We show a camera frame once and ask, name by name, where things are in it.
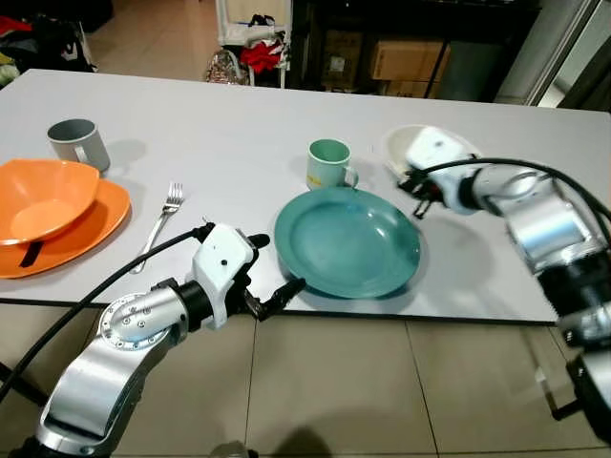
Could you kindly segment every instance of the red cloth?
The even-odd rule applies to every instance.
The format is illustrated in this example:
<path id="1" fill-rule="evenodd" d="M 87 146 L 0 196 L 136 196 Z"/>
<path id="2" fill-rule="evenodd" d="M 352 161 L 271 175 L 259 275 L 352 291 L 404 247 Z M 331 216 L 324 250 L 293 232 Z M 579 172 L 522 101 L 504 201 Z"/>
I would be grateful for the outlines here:
<path id="1" fill-rule="evenodd" d="M 31 31 L 32 26 L 25 22 L 15 21 L 7 16 L 0 16 L 0 36 L 7 31 Z"/>
<path id="2" fill-rule="evenodd" d="M 278 48 L 278 44 L 266 46 L 265 43 L 259 43 L 254 48 L 242 48 L 240 54 L 240 62 L 252 67 L 255 73 L 261 73 L 263 70 L 273 70 L 280 62 L 280 53 L 270 54 L 270 51 Z"/>

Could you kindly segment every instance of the silver fork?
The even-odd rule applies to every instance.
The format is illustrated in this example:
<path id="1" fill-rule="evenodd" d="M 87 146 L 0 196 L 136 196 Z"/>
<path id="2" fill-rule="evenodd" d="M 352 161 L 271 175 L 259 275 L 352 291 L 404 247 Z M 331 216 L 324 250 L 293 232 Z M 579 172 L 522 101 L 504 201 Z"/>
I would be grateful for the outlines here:
<path id="1" fill-rule="evenodd" d="M 161 215 L 159 215 L 159 219 L 155 223 L 155 226 L 153 226 L 153 230 L 151 231 L 151 234 L 149 234 L 149 238 L 146 240 L 146 244 L 144 245 L 144 248 L 142 248 L 142 251 L 140 251 L 139 255 L 143 255 L 151 249 L 153 243 L 155 242 L 155 239 L 157 238 L 157 235 L 163 227 L 163 224 L 165 224 L 165 221 L 179 210 L 183 202 L 184 198 L 182 197 L 182 185 L 180 183 L 170 181 L 168 197 L 165 200 L 165 203 L 163 204 L 163 208 L 161 208 Z M 130 273 L 139 274 L 140 272 L 142 272 L 145 263 L 146 261 L 141 264 L 138 264 L 130 271 Z"/>

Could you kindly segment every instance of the white plate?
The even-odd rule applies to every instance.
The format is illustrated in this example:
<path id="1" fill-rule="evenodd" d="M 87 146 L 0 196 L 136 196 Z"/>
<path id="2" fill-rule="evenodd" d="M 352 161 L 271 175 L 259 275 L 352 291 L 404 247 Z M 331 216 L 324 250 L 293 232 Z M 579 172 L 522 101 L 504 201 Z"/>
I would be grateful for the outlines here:
<path id="1" fill-rule="evenodd" d="M 379 145 L 379 152 L 383 156 L 385 163 L 389 169 L 396 175 L 398 179 L 405 177 L 408 171 L 408 163 L 406 153 L 410 149 L 411 144 L 426 127 L 434 127 L 454 140 L 458 141 L 465 147 L 465 151 L 469 155 L 481 156 L 481 153 L 475 146 L 460 135 L 453 132 L 441 129 L 440 127 L 427 126 L 424 124 L 410 124 L 393 129 L 382 137 Z"/>

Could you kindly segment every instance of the cardboard box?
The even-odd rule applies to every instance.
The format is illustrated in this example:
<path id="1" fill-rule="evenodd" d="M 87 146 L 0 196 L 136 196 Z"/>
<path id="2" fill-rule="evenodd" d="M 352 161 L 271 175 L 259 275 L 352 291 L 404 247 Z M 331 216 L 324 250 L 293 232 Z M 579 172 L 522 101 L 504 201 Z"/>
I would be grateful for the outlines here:
<path id="1" fill-rule="evenodd" d="M 363 34 L 358 31 L 327 31 L 321 82 L 330 89 L 351 89 L 361 55 Z"/>
<path id="2" fill-rule="evenodd" d="M 373 50 L 371 78 L 429 81 L 441 48 L 441 41 L 378 41 Z M 435 75 L 435 81 L 441 79 L 449 58 L 450 47 L 447 47 Z"/>
<path id="3" fill-rule="evenodd" d="M 427 91 L 428 81 L 390 81 L 384 95 L 395 97 L 417 97 L 423 98 Z M 431 92 L 427 98 L 436 98 L 439 83 L 432 83 Z"/>

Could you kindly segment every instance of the bag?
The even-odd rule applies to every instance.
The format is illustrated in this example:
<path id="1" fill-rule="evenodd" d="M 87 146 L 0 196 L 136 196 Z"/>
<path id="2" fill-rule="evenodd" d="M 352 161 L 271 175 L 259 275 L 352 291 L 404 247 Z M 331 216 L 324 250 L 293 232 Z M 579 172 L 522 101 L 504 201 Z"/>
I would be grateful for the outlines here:
<path id="1" fill-rule="evenodd" d="M 36 17 L 32 31 L 12 31 L 0 38 L 0 52 L 11 57 L 21 73 L 28 69 L 94 71 L 85 57 L 78 24 L 46 16 Z"/>
<path id="2" fill-rule="evenodd" d="M 248 84 L 248 73 L 240 68 L 236 55 L 229 50 L 214 53 L 203 78 L 208 83 Z"/>

